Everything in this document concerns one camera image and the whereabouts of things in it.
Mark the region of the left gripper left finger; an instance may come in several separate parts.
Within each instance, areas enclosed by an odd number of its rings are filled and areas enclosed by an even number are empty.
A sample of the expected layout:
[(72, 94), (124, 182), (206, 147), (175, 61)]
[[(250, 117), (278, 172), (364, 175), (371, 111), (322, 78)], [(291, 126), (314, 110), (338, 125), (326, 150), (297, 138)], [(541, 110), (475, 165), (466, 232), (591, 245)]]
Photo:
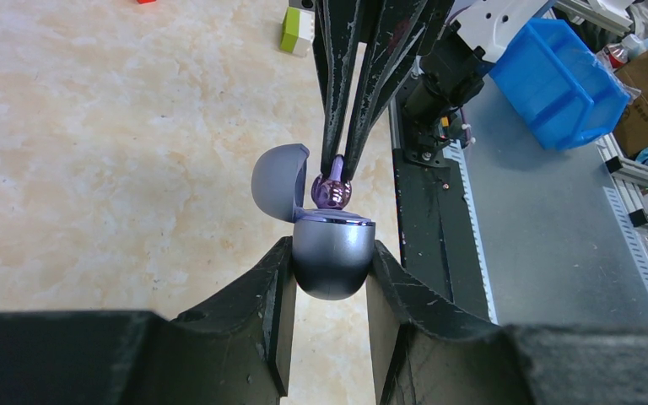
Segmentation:
[(277, 404), (289, 390), (292, 240), (172, 320), (0, 312), (0, 404)]

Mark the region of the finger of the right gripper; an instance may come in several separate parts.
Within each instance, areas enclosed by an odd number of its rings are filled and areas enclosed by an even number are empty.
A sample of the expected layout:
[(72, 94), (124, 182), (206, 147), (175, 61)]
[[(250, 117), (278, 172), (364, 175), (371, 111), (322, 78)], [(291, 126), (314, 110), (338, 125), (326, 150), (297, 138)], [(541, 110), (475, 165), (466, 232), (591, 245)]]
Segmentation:
[(366, 1), (366, 44), (348, 124), (343, 179), (354, 178), (371, 128), (413, 68), (440, 37), (452, 1)]
[(364, 10), (363, 1), (315, 2), (312, 51), (324, 108), (323, 175), (331, 172), (343, 133)]

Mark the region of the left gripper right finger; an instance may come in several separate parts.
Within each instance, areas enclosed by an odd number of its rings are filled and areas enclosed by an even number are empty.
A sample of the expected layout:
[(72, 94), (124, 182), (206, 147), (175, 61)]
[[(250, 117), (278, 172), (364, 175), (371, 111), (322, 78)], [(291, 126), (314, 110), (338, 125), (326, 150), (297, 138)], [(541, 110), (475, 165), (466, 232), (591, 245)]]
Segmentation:
[(379, 404), (648, 404), (648, 327), (500, 327), (380, 242), (365, 287)]

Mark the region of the grey purple charging case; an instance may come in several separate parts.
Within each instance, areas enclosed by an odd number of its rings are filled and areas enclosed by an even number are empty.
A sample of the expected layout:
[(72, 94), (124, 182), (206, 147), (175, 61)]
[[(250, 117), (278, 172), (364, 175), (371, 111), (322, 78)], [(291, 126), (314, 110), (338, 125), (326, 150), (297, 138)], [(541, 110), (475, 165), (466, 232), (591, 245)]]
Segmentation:
[(336, 209), (306, 209), (308, 148), (301, 143), (269, 149), (251, 177), (255, 204), (294, 225), (292, 257), (298, 285), (320, 300), (344, 300), (363, 285), (374, 255), (375, 222)]

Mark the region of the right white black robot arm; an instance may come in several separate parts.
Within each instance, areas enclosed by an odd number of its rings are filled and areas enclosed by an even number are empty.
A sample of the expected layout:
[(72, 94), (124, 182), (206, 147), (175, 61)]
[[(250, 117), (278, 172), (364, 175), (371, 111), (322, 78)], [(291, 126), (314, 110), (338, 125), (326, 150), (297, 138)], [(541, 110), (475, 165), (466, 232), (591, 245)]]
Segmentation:
[(324, 107), (320, 172), (345, 144), (342, 178), (353, 179), (373, 124), (414, 66), (424, 98), (413, 116), (431, 121), (465, 105), (521, 28), (550, 1), (314, 1), (312, 44)]

